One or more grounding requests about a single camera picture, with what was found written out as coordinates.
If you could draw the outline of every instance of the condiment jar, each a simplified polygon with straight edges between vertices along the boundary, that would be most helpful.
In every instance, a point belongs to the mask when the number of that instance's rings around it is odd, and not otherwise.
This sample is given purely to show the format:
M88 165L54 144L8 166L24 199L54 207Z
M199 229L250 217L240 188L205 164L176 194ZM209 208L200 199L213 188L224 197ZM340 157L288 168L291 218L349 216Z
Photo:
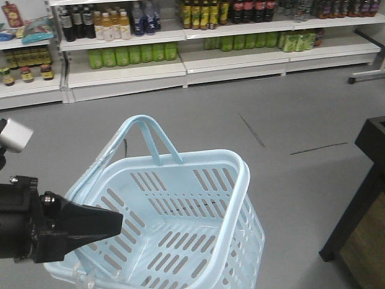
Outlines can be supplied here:
M34 75L32 74L32 72L30 71L29 67L28 66L23 66L20 68L20 72L22 74L22 79L24 82L26 83L30 83L30 82L33 82L34 80Z
M14 84L14 78L11 75L10 68L6 67L3 69L0 69L0 74L2 75L2 82L6 86L12 86Z
M42 73L42 77L44 80L53 80L54 72L52 71L52 67L50 64L40 65L40 72Z

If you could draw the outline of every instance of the robotic arm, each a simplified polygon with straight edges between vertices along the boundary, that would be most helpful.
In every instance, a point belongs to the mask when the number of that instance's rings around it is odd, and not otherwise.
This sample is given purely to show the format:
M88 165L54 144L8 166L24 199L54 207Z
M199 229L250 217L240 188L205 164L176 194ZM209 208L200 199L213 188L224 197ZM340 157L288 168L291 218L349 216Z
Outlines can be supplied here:
M5 152L21 152L33 131L0 119L0 170ZM14 176L0 184L0 258L35 263L62 261L65 254L120 233L123 215L78 205L51 191L39 196L37 178Z

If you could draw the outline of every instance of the shopping basket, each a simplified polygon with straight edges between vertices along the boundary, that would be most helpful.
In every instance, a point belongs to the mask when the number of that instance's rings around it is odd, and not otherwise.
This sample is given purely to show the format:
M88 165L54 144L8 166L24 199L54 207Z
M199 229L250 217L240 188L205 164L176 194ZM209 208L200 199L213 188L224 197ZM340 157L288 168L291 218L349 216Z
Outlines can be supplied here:
M109 164L134 124L151 155ZM170 154L158 153L153 133ZM122 233L45 267L88 289L254 288L265 236L246 194L249 179L236 153L178 153L153 118L131 117L66 194L122 213Z

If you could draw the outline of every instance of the basket handle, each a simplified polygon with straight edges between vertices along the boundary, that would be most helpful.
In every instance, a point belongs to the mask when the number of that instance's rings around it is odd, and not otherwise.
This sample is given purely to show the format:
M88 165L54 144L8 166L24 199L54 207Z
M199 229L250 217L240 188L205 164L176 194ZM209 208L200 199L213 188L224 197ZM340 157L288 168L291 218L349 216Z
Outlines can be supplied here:
M134 124L139 125L146 145L151 153L151 156L158 166L162 165L162 160L154 142L154 139L152 137L152 133L149 129L149 126L153 128L158 137L162 140L165 147L173 156L174 161L178 164L183 163L182 157L180 156L170 139L167 137L163 129L155 121L155 119L146 115L132 116L122 123L122 125L114 134L112 139L97 156L95 162L67 192L66 198L75 201L73 198L75 197L76 193L82 188L86 190L85 193L88 193L94 183L93 181L100 176L100 174L103 172L103 169L109 164L112 157L115 155L117 149L119 148L119 145L122 143L125 135L128 133L128 131Z

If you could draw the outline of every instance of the wooden surface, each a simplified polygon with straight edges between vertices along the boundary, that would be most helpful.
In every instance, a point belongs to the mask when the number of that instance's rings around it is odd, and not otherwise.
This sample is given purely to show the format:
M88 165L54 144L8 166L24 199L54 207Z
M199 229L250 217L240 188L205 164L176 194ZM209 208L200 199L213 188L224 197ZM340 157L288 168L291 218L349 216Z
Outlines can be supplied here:
M363 289L385 288L385 193L381 193L340 250Z

